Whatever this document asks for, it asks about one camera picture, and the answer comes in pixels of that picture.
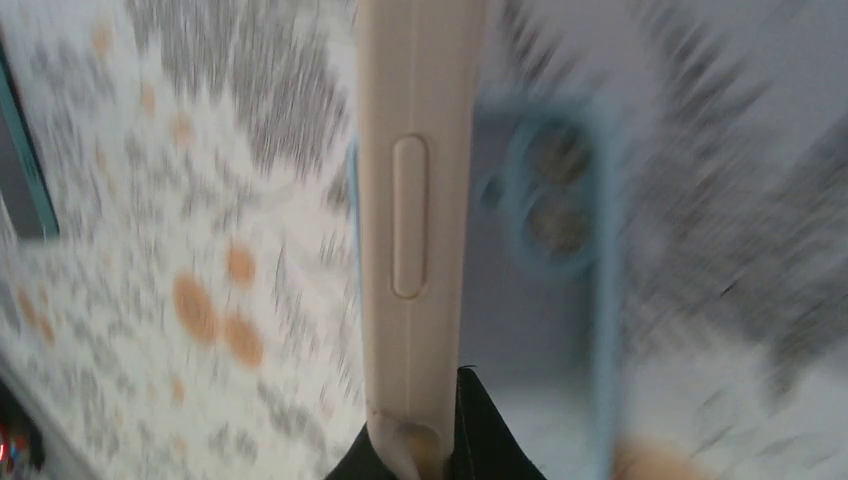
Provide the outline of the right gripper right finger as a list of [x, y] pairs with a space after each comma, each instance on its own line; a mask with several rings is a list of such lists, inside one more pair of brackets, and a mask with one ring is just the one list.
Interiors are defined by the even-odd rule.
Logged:
[[525, 455], [477, 374], [458, 369], [453, 477], [467, 480], [543, 480]]

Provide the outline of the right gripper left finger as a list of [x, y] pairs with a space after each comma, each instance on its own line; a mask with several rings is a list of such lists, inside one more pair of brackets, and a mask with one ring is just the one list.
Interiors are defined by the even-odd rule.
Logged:
[[325, 480], [396, 480], [377, 456], [364, 425]]

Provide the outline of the light blue phone case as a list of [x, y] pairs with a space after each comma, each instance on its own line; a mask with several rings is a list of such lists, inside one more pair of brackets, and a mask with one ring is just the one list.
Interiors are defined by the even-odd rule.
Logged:
[[617, 433], [618, 223], [608, 114], [474, 101], [458, 369], [544, 479], [608, 479]]

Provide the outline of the green phone black screen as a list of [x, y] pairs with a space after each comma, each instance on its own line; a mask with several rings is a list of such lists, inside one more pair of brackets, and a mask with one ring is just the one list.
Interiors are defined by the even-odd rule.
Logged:
[[1, 54], [1, 194], [21, 239], [47, 240], [60, 229], [11, 68]]

